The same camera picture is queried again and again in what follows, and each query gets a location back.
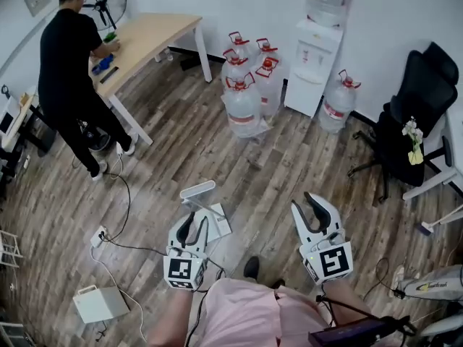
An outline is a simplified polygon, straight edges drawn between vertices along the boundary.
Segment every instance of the wooden floor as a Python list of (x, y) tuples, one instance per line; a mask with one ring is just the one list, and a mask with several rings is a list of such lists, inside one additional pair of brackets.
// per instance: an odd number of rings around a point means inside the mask
[[(151, 62), (118, 94), (154, 140), (151, 147), (139, 142), (135, 156), (124, 157), (122, 175), (132, 206), (120, 244), (164, 249), (168, 230), (188, 213), (180, 205), (179, 191), (214, 179), (217, 188), (209, 200), (223, 205), (233, 234), (208, 251), (229, 276), (240, 277), (247, 259), (258, 254), (262, 283), (282, 276), (301, 292), (313, 290), (297, 252), (300, 244), (290, 210), (292, 199), (302, 203), (304, 191), (338, 207), (352, 238), (355, 272), (350, 279), (358, 294), (376, 282), (375, 265), (382, 257), (390, 262), (385, 282), (399, 264), (410, 275), (446, 264), (462, 222), (440, 227), (429, 238), (413, 225), (431, 222), (462, 203), (451, 187), (436, 187), (404, 202), (400, 197), (409, 187), (392, 181), (390, 199), (379, 205), (379, 167), (352, 179), (346, 176), (371, 156), (361, 140), (352, 139), (357, 130), (368, 130), (353, 118), (339, 135), (331, 135), (316, 120), (283, 108), (263, 137), (238, 140), (228, 128), (220, 99), (221, 67), (211, 63), (211, 69), (214, 80), (207, 84), (200, 67), (183, 72), (178, 59)], [(99, 225), (107, 226), (110, 234), (122, 227), (128, 202), (125, 185), (107, 176), (93, 183), (85, 168), (73, 169), (72, 151), (61, 138), (45, 158), (30, 145), (26, 154), (31, 155), (29, 167), (21, 168), (8, 186), (2, 206), (1, 227), (20, 236), (25, 255), (16, 272), (15, 291), (9, 290), (15, 283), (13, 272), (2, 274), (5, 307), (47, 346), (143, 346), (140, 310), (129, 299), (131, 313), (109, 322), (100, 343), (95, 342), (96, 333), (103, 326), (84, 325), (72, 302), (78, 289), (112, 285), (103, 267), (90, 258), (90, 237)], [(107, 158), (110, 166), (116, 161), (114, 148)], [(119, 286), (142, 304), (146, 333), (169, 297), (162, 258), (111, 244), (94, 252)], [(208, 283), (215, 272), (208, 270)], [(197, 305), (200, 296), (196, 297)], [(367, 302), (378, 315), (410, 314), (412, 320), (440, 307), (431, 301), (390, 299), (382, 287)]]

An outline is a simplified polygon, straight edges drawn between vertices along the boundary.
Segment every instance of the person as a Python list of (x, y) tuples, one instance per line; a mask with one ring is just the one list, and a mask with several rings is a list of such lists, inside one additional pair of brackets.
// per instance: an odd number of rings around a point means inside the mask
[[(225, 278), (216, 281), (205, 297), (203, 333), (196, 346), (309, 346), (307, 334), (326, 329), (316, 304), (286, 288), (282, 280), (268, 288), (257, 283), (258, 257), (251, 257), (244, 276), (253, 282)], [(324, 285), (328, 298), (370, 313), (345, 279)], [(193, 293), (172, 290), (166, 311), (148, 334), (150, 347), (184, 347)], [(339, 325), (365, 316), (332, 304)]]
[(57, 130), (94, 181), (108, 168), (97, 162), (86, 145), (78, 120), (100, 127), (127, 155), (135, 151), (137, 134), (127, 134), (117, 117), (101, 100), (88, 75), (90, 53), (106, 58), (118, 51), (115, 41), (104, 44), (92, 18), (79, 14), (85, 0), (59, 0), (59, 11), (41, 37), (39, 103), (51, 127)]

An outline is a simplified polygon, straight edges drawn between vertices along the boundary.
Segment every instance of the wooden desk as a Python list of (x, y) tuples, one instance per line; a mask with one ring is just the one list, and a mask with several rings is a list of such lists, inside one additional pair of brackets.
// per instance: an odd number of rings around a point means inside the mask
[[(209, 67), (200, 26), (201, 19), (202, 17), (195, 15), (143, 13), (116, 30), (117, 38), (121, 42), (121, 48), (114, 54), (111, 67), (97, 77), (90, 73), (92, 80), (94, 82), (97, 80), (98, 86), (96, 90), (98, 94), (103, 99), (107, 99), (149, 145), (153, 143), (152, 139), (134, 120), (121, 101), (115, 96), (115, 93), (131, 76), (137, 73), (152, 58), (159, 55), (170, 43), (191, 30), (195, 32), (197, 51), (200, 55), (205, 80), (207, 82), (212, 81), (211, 68)], [(101, 84), (100, 79), (111, 71), (113, 67), (118, 67), (119, 70), (104, 84)]]
[(38, 155), (40, 157), (43, 157), (50, 150), (51, 145), (53, 144), (56, 132), (50, 129), (46, 135), (46, 140), (44, 141), (36, 137), (34, 134), (32, 134), (28, 129), (26, 129), (22, 125), (22, 123), (24, 122), (24, 119), (27, 116), (27, 112), (29, 110), (32, 113), (34, 113), (39, 119), (41, 119), (44, 124), (46, 124), (46, 120), (44, 119), (43, 114), (39, 112), (35, 106), (32, 105), (32, 102), (37, 96), (36, 87), (35, 86), (31, 87), (27, 91), (27, 94), (29, 95), (29, 99), (27, 100), (26, 104), (21, 108), (20, 115), (14, 120), (13, 126), (9, 130), (8, 134), (5, 134), (1, 138), (1, 147), (4, 149), (10, 147), (16, 134), (20, 133), (26, 140), (29, 140), (39, 149)]
[(463, 176), (463, 98), (458, 98), (447, 110), (446, 120), (447, 125), (445, 133), (449, 136), (452, 167), (426, 180), (421, 187), (416, 187), (404, 193), (402, 199), (412, 199), (432, 189), (436, 185), (452, 182), (458, 175)]

